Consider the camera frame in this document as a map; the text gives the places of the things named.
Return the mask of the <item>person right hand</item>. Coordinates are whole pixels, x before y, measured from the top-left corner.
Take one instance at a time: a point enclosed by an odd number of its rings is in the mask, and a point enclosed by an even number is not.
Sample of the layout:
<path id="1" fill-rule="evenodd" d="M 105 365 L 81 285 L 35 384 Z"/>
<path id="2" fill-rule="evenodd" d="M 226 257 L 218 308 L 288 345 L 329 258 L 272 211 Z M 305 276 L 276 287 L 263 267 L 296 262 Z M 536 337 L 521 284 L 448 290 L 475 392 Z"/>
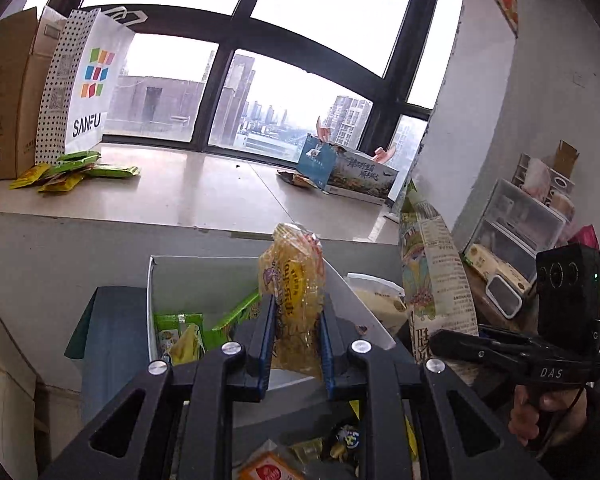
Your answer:
<path id="1" fill-rule="evenodd" d="M 522 446 L 532 441 L 558 445 L 584 428 L 587 409 L 584 389 L 534 396 L 528 387 L 516 385 L 508 430 Z"/>

